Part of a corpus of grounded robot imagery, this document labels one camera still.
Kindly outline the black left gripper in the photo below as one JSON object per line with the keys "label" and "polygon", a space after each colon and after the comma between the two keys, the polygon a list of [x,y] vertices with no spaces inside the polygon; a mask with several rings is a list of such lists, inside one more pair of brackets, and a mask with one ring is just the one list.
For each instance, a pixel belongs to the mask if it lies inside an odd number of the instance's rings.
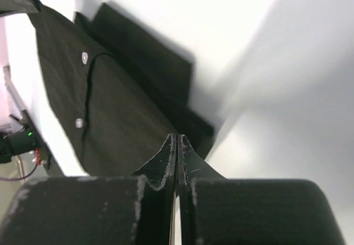
{"label": "black left gripper", "polygon": [[38,13],[39,0],[1,0],[1,14]]}

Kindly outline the black long sleeve shirt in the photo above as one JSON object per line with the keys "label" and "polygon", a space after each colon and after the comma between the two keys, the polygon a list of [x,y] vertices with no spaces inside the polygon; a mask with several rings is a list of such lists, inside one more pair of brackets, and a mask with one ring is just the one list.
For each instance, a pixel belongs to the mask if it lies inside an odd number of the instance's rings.
{"label": "black long sleeve shirt", "polygon": [[214,129],[188,107],[191,56],[105,3],[92,20],[47,6],[29,19],[50,106],[87,173],[129,175],[170,133],[208,155]]}

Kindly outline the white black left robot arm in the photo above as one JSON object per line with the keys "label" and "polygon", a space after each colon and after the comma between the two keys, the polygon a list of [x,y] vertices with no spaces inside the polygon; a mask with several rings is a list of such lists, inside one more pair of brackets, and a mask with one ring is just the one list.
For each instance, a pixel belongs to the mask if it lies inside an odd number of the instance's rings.
{"label": "white black left robot arm", "polygon": [[[13,14],[39,13],[39,0],[1,0],[1,16]],[[34,123],[32,122],[24,101],[20,97],[14,83],[11,80],[10,66],[3,67],[5,87],[12,101],[20,112],[20,117],[13,114],[10,118],[22,125],[22,129],[8,133],[1,131],[1,163],[9,163],[13,156],[30,152],[39,147]]]}

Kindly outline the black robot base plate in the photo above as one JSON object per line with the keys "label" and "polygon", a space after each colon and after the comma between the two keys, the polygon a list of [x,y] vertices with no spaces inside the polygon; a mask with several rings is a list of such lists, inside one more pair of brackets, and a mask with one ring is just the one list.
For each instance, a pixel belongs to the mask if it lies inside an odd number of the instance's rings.
{"label": "black robot base plate", "polygon": [[37,130],[27,110],[21,111],[21,117],[10,114],[9,117],[22,126],[21,130],[7,135],[6,142],[11,156],[35,151],[38,153],[38,163],[45,170],[50,169],[52,154]]}

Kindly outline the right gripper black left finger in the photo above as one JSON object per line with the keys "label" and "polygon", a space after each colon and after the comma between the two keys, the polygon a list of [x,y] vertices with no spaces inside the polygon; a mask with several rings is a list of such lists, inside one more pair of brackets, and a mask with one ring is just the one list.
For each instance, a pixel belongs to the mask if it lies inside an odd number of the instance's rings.
{"label": "right gripper black left finger", "polygon": [[176,135],[128,176],[36,178],[16,193],[2,244],[173,244]]}

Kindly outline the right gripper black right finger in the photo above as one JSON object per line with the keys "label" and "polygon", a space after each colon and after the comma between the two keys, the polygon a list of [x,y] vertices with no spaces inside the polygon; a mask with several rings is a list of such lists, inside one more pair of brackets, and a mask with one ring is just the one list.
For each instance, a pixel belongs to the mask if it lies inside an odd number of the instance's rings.
{"label": "right gripper black right finger", "polygon": [[323,191],[302,179],[226,179],[180,135],[183,244],[344,244]]}

